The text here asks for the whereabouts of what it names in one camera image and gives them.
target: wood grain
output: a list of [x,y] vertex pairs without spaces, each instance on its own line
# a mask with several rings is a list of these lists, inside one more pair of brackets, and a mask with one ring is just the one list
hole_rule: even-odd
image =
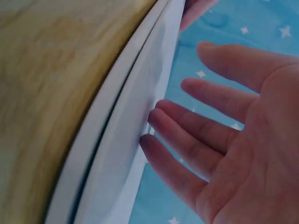
[[156,0],[0,0],[0,223],[37,224],[71,140]]

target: light wood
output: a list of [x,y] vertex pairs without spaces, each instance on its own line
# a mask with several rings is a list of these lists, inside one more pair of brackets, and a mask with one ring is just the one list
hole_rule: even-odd
[[0,223],[42,222],[86,109],[155,2],[0,1]]

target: palm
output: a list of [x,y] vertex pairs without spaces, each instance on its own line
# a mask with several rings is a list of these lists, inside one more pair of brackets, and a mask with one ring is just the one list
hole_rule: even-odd
[[299,102],[292,97],[299,94],[298,60],[241,46],[205,46],[199,52],[210,69],[260,95],[185,80],[186,92],[245,128],[239,132],[161,101],[149,122],[209,182],[145,136],[141,144],[149,162],[207,224],[297,223]]

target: hand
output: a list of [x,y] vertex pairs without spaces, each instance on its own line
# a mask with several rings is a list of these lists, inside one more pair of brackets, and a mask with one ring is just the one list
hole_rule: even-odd
[[195,20],[201,17],[210,7],[219,0],[186,0],[184,16],[180,30],[188,28]]
[[201,43],[212,71],[260,95],[201,79],[182,88],[242,122],[242,131],[160,101],[149,122],[204,179],[177,162],[151,135],[148,161],[207,224],[299,223],[299,59],[241,45]]

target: white edge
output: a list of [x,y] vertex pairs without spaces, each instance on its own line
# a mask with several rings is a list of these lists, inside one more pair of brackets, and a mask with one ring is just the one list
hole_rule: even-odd
[[63,166],[50,202],[45,224],[68,223],[82,178],[105,122],[136,57],[166,2],[166,0],[158,1],[149,11],[118,57],[95,97]]
[[[169,4],[168,4],[168,6],[171,5],[171,7],[176,8],[176,13],[175,13],[176,18],[168,17],[168,18],[166,18],[165,23],[168,23],[168,26],[167,26],[168,32],[175,33],[176,37],[178,36],[178,33],[179,33],[179,25],[180,25],[181,16],[182,16],[183,9],[184,9],[184,3],[185,3],[185,0],[180,0],[180,1],[170,0]],[[172,60],[173,60],[174,53],[175,53],[176,43],[177,43],[177,38],[173,38],[170,42],[168,42],[168,46],[169,45],[173,46],[173,48],[171,48],[170,50],[168,47],[163,49],[163,53],[168,55],[168,56],[166,56],[168,58],[168,61],[165,62],[163,65],[163,71],[162,71],[162,76],[161,76],[162,78],[160,79],[160,81],[157,85],[157,89],[156,89],[155,103],[157,101],[159,101],[160,99],[163,99],[165,96],[168,81],[169,81],[169,76],[170,76],[170,72],[171,72]],[[149,126],[147,125],[147,127],[145,129],[145,133],[148,133],[148,127]],[[100,161],[98,164],[93,164],[93,166],[95,166],[95,167],[93,167],[93,169],[100,170],[101,162],[103,162],[103,160]],[[129,219],[131,216],[135,197],[138,192],[139,183],[140,183],[146,162],[147,162],[147,160],[139,146],[137,153],[135,155],[134,161],[132,163],[130,173],[127,177],[127,180],[124,184],[124,187],[121,190],[121,193],[120,193],[117,201],[115,202],[108,217],[105,218],[105,220],[101,220],[98,223],[101,223],[101,224],[115,224],[115,223],[127,224],[127,223],[129,223]],[[86,203],[87,203],[87,201],[83,202],[83,204],[81,204],[80,206],[85,207],[85,206],[87,206]],[[84,213],[85,213],[84,210],[85,209],[83,209],[83,213],[77,214],[76,222],[75,222],[76,224],[90,223],[90,222],[84,221]]]

